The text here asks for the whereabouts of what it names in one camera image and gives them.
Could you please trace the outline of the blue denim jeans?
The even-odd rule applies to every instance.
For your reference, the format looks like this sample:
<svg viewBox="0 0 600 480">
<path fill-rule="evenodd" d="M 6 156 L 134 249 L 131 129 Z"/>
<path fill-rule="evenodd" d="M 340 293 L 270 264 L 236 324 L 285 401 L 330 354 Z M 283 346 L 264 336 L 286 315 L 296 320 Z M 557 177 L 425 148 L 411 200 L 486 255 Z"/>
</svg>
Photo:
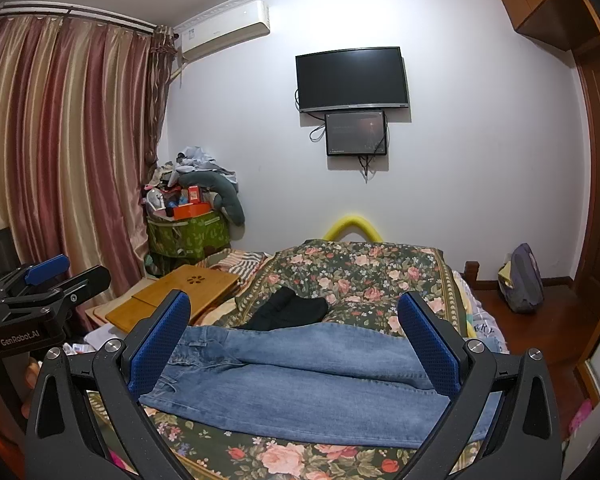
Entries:
<svg viewBox="0 0 600 480">
<path fill-rule="evenodd" d="M 189 327 L 140 402 L 294 442 L 419 448 L 450 401 L 407 339 L 338 323 Z"/>
</svg>

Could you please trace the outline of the green floral storage box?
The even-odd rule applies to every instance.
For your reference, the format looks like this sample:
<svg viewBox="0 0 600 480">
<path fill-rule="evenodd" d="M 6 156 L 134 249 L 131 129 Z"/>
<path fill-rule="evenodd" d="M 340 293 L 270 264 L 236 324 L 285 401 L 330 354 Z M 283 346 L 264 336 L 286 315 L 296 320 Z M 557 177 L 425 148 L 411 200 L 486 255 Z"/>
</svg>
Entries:
<svg viewBox="0 0 600 480">
<path fill-rule="evenodd" d="M 149 248 L 161 257 L 199 261 L 230 246 L 230 228 L 216 211 L 180 221 L 150 217 L 147 229 Z"/>
</svg>

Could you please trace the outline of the grey neck pillow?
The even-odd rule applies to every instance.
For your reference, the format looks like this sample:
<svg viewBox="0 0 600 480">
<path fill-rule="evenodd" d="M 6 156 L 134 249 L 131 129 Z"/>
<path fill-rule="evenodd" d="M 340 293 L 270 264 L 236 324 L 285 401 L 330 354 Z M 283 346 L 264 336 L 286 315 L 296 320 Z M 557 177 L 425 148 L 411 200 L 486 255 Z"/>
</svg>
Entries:
<svg viewBox="0 0 600 480">
<path fill-rule="evenodd" d="M 184 188 L 198 185 L 208 192 L 214 193 L 212 208 L 222 212 L 225 218 L 234 226 L 245 224 L 245 213 L 236 188 L 222 174 L 214 171 L 192 171 L 188 174 L 179 174 L 178 184 L 184 186 Z"/>
</svg>

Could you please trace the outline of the black wall television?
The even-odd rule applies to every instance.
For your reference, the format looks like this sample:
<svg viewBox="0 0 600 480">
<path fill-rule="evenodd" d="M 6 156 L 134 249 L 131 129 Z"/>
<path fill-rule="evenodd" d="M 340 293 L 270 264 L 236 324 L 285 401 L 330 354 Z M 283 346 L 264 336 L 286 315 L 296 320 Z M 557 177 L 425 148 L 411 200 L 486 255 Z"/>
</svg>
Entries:
<svg viewBox="0 0 600 480">
<path fill-rule="evenodd" d="M 350 108 L 408 107 L 399 47 L 373 47 L 296 57 L 298 107 L 303 113 Z"/>
</svg>

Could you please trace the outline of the orange box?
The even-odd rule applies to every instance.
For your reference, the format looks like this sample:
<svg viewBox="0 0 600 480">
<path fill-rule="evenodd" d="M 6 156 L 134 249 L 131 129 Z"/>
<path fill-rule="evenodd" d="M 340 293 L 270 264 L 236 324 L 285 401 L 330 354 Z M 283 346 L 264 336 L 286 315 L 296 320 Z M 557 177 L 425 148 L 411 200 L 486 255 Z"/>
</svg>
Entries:
<svg viewBox="0 0 600 480">
<path fill-rule="evenodd" d="M 172 209 L 172 218 L 175 221 L 188 220 L 208 214 L 212 211 L 212 206 L 209 203 L 202 202 L 198 204 L 187 203 Z"/>
</svg>

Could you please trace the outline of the pile of grey clothes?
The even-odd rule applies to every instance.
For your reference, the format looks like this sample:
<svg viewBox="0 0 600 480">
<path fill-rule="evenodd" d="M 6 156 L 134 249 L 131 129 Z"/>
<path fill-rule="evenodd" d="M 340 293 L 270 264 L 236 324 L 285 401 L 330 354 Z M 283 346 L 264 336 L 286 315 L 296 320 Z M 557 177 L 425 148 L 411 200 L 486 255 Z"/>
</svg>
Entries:
<svg viewBox="0 0 600 480">
<path fill-rule="evenodd" d="M 231 184 L 237 183 L 236 172 L 219 165 L 216 159 L 200 146 L 188 146 L 178 152 L 175 157 L 174 170 L 178 174 L 215 172 L 230 181 Z"/>
</svg>

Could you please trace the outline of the white wall air conditioner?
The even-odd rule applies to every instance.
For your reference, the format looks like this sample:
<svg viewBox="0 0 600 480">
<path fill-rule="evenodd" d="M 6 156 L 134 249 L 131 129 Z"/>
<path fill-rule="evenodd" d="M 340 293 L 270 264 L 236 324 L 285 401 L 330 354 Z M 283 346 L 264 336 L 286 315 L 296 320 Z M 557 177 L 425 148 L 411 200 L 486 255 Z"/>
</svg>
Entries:
<svg viewBox="0 0 600 480">
<path fill-rule="evenodd" d="M 262 0 L 251 1 L 205 18 L 191 18 L 178 28 L 180 57 L 188 64 L 270 33 L 270 14 Z"/>
</svg>

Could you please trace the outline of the white printed bed sheet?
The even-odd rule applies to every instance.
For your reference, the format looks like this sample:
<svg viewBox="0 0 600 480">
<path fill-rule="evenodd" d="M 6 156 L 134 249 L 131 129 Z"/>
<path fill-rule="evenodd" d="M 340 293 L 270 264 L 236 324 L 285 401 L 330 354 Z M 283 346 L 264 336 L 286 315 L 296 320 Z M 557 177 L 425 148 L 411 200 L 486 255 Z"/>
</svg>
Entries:
<svg viewBox="0 0 600 480">
<path fill-rule="evenodd" d="M 493 352 L 509 354 L 504 334 L 496 319 L 483 309 L 481 302 L 457 271 L 453 272 L 453 278 L 466 316 L 467 337 L 481 340 Z"/>
</svg>

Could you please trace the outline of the small black wall monitor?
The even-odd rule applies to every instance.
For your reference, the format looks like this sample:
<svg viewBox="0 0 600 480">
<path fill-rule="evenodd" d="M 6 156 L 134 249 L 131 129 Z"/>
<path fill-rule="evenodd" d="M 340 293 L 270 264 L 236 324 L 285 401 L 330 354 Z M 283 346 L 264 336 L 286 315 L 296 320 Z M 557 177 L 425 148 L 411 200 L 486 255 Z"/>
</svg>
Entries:
<svg viewBox="0 0 600 480">
<path fill-rule="evenodd" d="M 386 115 L 382 110 L 345 110 L 325 115 L 328 156 L 385 156 Z"/>
</svg>

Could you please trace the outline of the purple grey backpack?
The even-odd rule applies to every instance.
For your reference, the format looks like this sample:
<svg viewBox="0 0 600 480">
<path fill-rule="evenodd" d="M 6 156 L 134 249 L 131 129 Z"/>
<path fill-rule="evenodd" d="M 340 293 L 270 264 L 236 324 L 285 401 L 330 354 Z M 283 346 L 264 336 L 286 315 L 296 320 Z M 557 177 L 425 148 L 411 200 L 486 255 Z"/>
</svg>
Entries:
<svg viewBox="0 0 600 480">
<path fill-rule="evenodd" d="M 531 247 L 522 243 L 498 270 L 498 288 L 509 309 L 532 313 L 544 302 L 541 273 Z"/>
</svg>

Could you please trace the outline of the black folded garment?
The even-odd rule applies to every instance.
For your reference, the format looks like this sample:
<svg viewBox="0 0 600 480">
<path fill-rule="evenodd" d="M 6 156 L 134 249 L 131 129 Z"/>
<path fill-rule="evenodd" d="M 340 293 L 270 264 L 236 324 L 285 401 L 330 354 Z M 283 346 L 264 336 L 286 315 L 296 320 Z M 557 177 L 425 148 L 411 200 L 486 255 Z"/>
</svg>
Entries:
<svg viewBox="0 0 600 480">
<path fill-rule="evenodd" d="M 239 328 L 268 332 L 305 326 L 321 322 L 328 311 L 329 304 L 324 298 L 302 298 L 292 289 L 281 287 Z"/>
</svg>

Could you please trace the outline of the striped pink gold curtain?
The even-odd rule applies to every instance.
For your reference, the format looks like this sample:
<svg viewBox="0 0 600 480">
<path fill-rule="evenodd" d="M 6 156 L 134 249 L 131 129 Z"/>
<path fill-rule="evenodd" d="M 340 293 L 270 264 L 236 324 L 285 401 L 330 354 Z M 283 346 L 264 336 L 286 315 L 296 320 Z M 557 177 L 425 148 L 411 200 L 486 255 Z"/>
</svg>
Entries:
<svg viewBox="0 0 600 480">
<path fill-rule="evenodd" d="M 173 30 L 0 15 L 0 231 L 23 263 L 104 266 L 98 304 L 144 276 L 140 193 L 157 165 Z"/>
</svg>

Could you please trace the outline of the wooden overhead cabinet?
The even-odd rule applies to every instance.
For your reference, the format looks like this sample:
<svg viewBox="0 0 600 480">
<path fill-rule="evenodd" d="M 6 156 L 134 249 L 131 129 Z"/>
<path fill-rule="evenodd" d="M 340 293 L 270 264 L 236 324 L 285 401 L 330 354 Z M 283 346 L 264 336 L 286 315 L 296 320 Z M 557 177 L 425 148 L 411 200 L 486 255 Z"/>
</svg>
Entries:
<svg viewBox="0 0 600 480">
<path fill-rule="evenodd" d="M 502 0 L 518 34 L 562 51 L 600 34 L 584 0 Z"/>
</svg>

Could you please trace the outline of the yellow foam tube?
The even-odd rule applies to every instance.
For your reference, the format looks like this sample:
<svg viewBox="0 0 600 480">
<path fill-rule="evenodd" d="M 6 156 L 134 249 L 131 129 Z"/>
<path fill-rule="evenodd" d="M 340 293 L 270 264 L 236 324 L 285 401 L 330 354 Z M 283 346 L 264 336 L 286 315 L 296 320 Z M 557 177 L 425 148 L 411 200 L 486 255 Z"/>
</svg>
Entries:
<svg viewBox="0 0 600 480">
<path fill-rule="evenodd" d="M 336 240 L 341 240 L 350 231 L 359 232 L 364 240 L 371 243 L 382 243 L 384 241 L 376 228 L 367 219 L 358 214 L 346 214 L 338 219 L 324 234 L 323 238 L 329 242 L 336 242 Z"/>
</svg>

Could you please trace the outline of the floral green quilt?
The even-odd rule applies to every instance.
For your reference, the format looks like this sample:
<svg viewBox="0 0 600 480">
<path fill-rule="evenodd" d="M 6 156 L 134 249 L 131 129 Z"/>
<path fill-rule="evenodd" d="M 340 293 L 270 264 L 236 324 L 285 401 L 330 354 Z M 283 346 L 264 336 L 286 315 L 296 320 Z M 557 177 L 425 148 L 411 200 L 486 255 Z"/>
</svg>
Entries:
<svg viewBox="0 0 600 480">
<path fill-rule="evenodd" d="M 269 296 L 288 287 L 300 297 L 324 298 L 329 322 L 400 337 L 396 302 L 414 289 L 462 335 L 476 333 L 475 297 L 437 248 L 307 240 L 258 263 L 240 294 L 207 313 L 201 325 L 242 325 Z M 390 479 L 413 455 L 386 446 L 305 444 L 236 434 L 154 408 L 146 413 L 195 479 Z"/>
</svg>

